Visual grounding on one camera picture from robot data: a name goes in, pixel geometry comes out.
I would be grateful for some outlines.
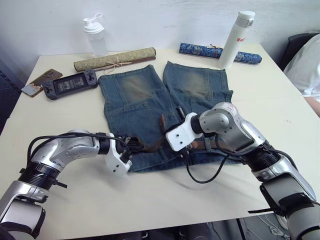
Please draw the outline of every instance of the denim shorts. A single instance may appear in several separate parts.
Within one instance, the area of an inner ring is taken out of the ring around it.
[[[163,137],[164,130],[179,124],[176,111],[201,114],[219,102],[230,102],[233,91],[228,89],[225,70],[189,67],[168,62],[163,82],[154,67],[103,75],[99,78],[105,98],[104,115],[115,135],[139,137],[147,147]],[[205,149],[190,154],[191,165],[220,162],[224,153],[211,148],[210,138]],[[151,172],[185,165],[180,154],[164,142],[155,152],[139,152],[132,156],[131,172]],[[239,160],[228,160],[239,163]]]

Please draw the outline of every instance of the white water bottle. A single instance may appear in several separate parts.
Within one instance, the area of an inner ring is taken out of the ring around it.
[[[87,17],[83,19],[83,30],[88,37],[93,54],[96,57],[108,55],[107,44],[105,40],[105,29],[100,22],[97,21],[98,18],[101,18],[102,16],[102,13],[97,13],[93,18]]]
[[[249,28],[254,22],[255,13],[253,11],[240,11],[238,17],[226,40],[222,54],[218,61],[220,69],[227,69],[231,66],[244,42]]]

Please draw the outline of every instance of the person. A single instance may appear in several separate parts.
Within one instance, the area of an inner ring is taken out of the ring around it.
[[[320,117],[320,34],[303,45],[283,72]]]

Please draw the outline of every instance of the blue rolled mat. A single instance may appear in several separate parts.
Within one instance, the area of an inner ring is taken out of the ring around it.
[[[181,43],[179,49],[179,53],[181,54],[197,55],[215,59],[220,58],[222,51],[223,48],[221,47],[199,46],[188,43]],[[262,57],[259,54],[238,51],[234,61],[246,64],[259,64],[262,61]]]

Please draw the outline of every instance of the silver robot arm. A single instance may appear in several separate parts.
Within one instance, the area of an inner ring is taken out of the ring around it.
[[[69,133],[92,134],[86,130]],[[32,157],[21,176],[12,182],[0,199],[0,239],[2,232],[10,235],[5,239],[29,240],[39,235],[46,212],[39,205],[49,196],[52,185],[67,187],[57,181],[58,175],[70,162],[82,158],[105,155],[106,166],[114,175],[124,175],[131,166],[130,155],[118,154],[112,133],[94,136],[57,138],[43,145]]]
[[[190,113],[177,128],[166,133],[174,151],[180,151],[196,138],[218,134],[253,175],[262,182],[260,190],[270,210],[285,216],[292,240],[320,239],[320,205],[312,187],[285,153],[275,150],[266,138],[237,108],[221,102],[201,115]]]

